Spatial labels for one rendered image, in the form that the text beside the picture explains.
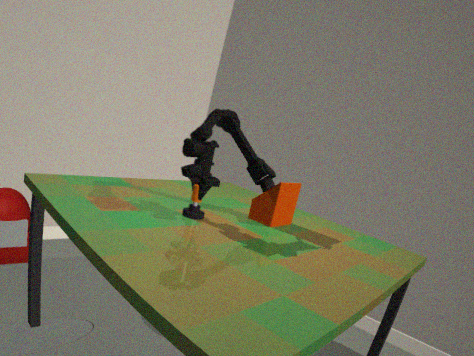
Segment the orange knob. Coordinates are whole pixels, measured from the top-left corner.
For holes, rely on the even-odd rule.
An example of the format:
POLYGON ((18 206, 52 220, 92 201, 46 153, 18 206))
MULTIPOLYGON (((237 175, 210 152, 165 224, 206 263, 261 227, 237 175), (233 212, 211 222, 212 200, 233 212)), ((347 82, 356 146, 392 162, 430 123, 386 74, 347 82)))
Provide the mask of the orange knob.
POLYGON ((202 199, 198 200, 198 191, 199 191, 198 184, 194 184, 193 191, 192 191, 192 196, 191 196, 191 201, 198 202, 198 203, 200 203, 202 201, 202 199))

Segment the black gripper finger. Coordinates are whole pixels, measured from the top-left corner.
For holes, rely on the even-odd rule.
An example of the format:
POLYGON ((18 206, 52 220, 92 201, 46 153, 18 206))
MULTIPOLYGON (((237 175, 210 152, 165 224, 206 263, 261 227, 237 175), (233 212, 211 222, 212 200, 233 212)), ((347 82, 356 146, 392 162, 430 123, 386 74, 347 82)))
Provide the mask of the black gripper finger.
POLYGON ((205 186, 201 182, 197 182, 197 184, 199 186, 198 200, 201 200, 212 186, 205 186))
POLYGON ((189 180, 191 181, 191 184, 192 184, 192 191, 193 191, 193 186, 194 184, 197 184, 197 182, 200 182, 200 179, 195 179, 195 178, 191 178, 191 177, 188 177, 189 180))

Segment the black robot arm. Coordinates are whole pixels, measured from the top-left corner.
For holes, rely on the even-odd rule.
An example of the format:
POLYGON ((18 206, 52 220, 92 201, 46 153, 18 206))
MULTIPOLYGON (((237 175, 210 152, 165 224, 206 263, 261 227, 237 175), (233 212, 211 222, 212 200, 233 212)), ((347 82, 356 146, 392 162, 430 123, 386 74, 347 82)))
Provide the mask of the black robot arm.
MULTIPOLYGON (((274 187, 275 184, 273 178, 276 177, 276 173, 263 159, 256 155, 240 128, 240 120, 237 114, 229 109, 214 109, 209 113, 202 125, 191 133, 191 139, 187 138, 183 141, 183 154, 187 157, 200 157, 213 160, 215 147, 219 148, 219 145, 215 140, 211 140, 210 142, 205 140, 211 137, 213 131, 212 128, 215 124, 217 127, 222 127, 224 131, 231 134, 248 162, 247 171, 254 183, 261 186, 263 193, 274 187)), ((202 175, 201 164, 199 164, 199 161, 198 164, 194 161, 193 164, 185 165, 181 168, 183 176, 185 177, 197 174, 197 172, 198 175, 202 175)))

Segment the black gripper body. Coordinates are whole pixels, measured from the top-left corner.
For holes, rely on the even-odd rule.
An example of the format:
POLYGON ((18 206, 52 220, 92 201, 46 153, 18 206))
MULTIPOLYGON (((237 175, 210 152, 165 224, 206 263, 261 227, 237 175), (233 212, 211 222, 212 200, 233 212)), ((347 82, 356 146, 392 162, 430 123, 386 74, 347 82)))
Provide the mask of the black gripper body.
POLYGON ((216 177, 212 177, 212 174, 210 173, 211 170, 211 165, 214 166, 214 163, 210 159, 204 159, 197 157, 197 159, 194 160, 196 164, 201 164, 201 169, 202 169, 202 175, 194 174, 189 177, 195 178, 195 179, 200 179, 201 184, 205 186, 214 186, 214 187, 219 187, 220 181, 216 177))

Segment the dark grey round pedestal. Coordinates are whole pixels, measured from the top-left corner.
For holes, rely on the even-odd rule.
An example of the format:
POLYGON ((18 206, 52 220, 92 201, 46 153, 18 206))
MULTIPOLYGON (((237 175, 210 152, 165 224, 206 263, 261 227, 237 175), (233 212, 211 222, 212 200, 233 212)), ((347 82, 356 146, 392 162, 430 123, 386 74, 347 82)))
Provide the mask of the dark grey round pedestal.
POLYGON ((182 214, 194 220, 203 220, 204 212, 200 210, 200 206, 197 205, 197 203, 198 202, 193 202, 193 204, 189 204, 189 208, 184 208, 182 214))

